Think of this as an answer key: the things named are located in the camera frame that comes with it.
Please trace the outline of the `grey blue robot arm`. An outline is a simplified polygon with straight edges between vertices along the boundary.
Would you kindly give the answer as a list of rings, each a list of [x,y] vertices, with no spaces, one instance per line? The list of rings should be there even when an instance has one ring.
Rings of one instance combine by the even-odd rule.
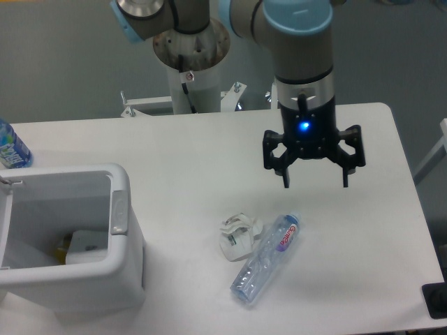
[[[337,128],[332,60],[334,1],[112,1],[126,37],[151,40],[170,69],[177,114],[218,112],[220,94],[205,83],[226,57],[230,35],[251,40],[272,57],[283,133],[265,131],[263,164],[288,182],[296,160],[327,158],[343,177],[365,165],[361,128]]]

